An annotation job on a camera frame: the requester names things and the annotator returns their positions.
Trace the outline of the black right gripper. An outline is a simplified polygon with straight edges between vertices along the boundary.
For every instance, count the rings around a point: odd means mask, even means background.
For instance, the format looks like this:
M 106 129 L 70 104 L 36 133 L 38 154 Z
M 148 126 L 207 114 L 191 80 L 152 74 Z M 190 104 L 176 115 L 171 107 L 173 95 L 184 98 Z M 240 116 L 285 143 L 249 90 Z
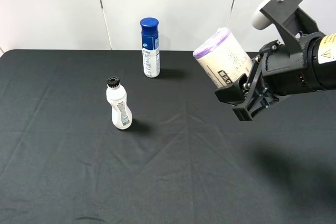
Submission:
M 215 95 L 221 103 L 235 105 L 233 111 L 241 121 L 252 121 L 261 111 L 292 94 L 325 91 L 318 79 L 313 55 L 317 44 L 325 36 L 322 32 L 304 35 L 296 42 L 301 47 L 298 55 L 289 53 L 289 46 L 265 45 L 259 52 L 260 62 L 254 58 L 249 76 L 241 75 L 235 82 L 219 88 Z

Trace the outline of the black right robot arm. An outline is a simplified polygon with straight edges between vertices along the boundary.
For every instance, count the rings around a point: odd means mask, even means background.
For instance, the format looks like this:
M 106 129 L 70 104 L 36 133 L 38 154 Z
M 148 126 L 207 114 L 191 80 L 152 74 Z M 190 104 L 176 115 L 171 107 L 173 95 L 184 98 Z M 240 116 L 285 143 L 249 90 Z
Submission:
M 233 106 L 241 121 L 251 121 L 261 111 L 293 94 L 335 89 L 335 35 L 306 35 L 298 61 L 279 41 L 264 45 L 253 58 L 249 75 L 243 74 L 215 94 Z

